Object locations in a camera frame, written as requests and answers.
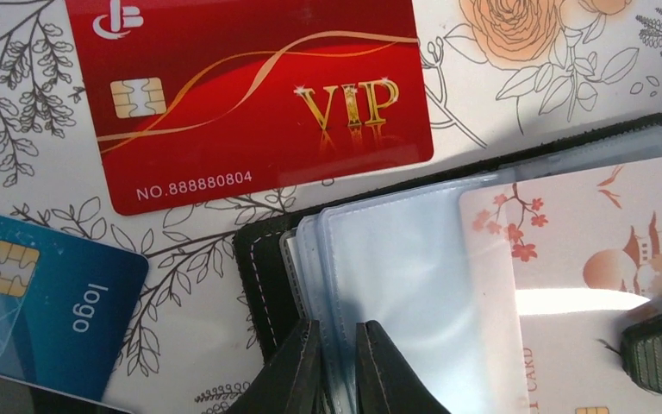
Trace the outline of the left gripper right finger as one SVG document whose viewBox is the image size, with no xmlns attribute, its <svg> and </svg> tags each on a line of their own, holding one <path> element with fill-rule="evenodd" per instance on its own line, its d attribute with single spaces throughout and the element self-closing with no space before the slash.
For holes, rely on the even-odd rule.
<svg viewBox="0 0 662 414">
<path fill-rule="evenodd" d="M 360 413 L 449 413 L 375 320 L 356 324 L 355 378 Z"/>
</svg>

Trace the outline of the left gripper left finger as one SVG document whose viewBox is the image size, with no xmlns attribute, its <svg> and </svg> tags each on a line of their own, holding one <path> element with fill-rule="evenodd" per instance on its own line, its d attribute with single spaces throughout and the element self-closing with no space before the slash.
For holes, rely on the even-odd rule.
<svg viewBox="0 0 662 414">
<path fill-rule="evenodd" d="M 228 413 L 315 413 L 321 381 L 319 322 L 302 319 Z"/>
</svg>

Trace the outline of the black card holder wallet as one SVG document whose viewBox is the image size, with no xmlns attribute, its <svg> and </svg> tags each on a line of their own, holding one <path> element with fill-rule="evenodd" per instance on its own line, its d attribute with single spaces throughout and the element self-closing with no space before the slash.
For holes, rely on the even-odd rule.
<svg viewBox="0 0 662 414">
<path fill-rule="evenodd" d="M 658 157 L 662 113 L 248 224 L 234 251 L 265 364 L 318 321 L 315 413 L 360 413 L 356 324 L 375 320 L 449 413 L 532 413 L 514 280 L 472 272 L 459 199 Z"/>
</svg>

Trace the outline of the pale pink blossom card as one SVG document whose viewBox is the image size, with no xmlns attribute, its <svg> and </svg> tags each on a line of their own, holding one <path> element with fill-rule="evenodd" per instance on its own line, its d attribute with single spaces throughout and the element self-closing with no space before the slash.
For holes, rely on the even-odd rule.
<svg viewBox="0 0 662 414">
<path fill-rule="evenodd" d="M 662 312 L 662 157 L 459 199 L 472 272 L 514 280 L 532 413 L 662 413 L 617 354 Z"/>
</svg>

